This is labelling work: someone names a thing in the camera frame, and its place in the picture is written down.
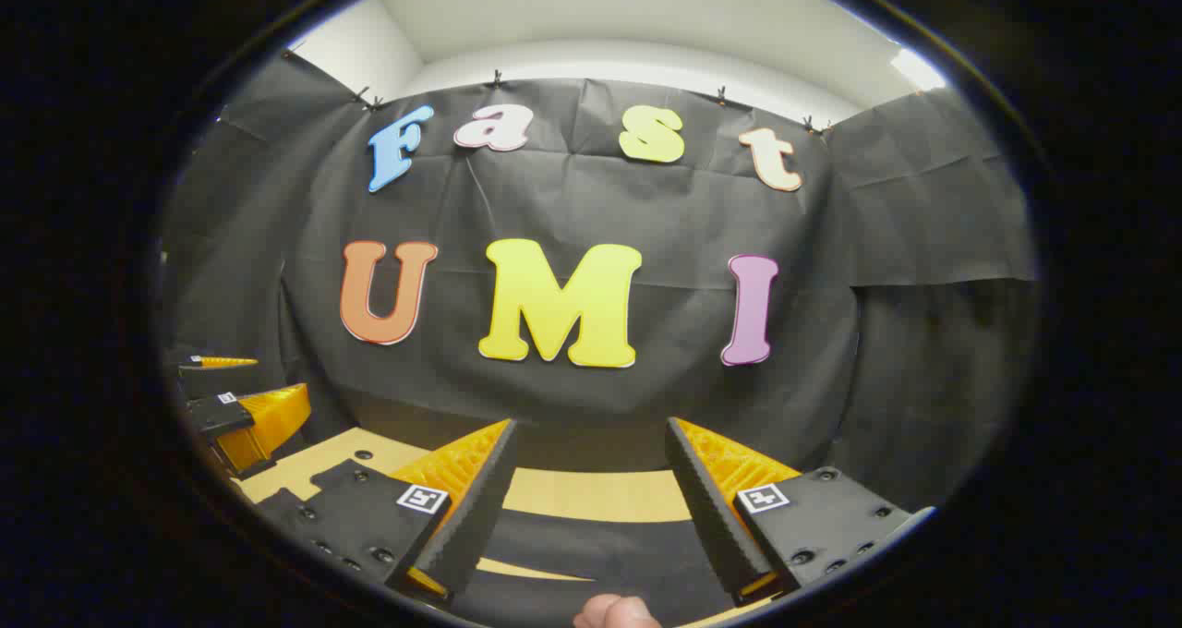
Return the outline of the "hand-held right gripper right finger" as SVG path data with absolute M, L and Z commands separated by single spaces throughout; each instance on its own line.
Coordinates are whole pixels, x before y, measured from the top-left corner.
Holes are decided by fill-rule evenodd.
M 870 561 L 934 513 L 909 512 L 845 472 L 799 472 L 682 417 L 664 451 L 726 593 L 747 606 Z

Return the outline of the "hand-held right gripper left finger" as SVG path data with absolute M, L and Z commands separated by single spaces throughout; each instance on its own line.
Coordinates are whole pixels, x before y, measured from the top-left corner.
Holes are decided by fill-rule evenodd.
M 353 578 L 449 601 L 468 585 L 499 519 L 517 429 L 495 422 L 389 474 L 343 461 L 312 477 L 312 497 L 280 488 L 261 511 Z

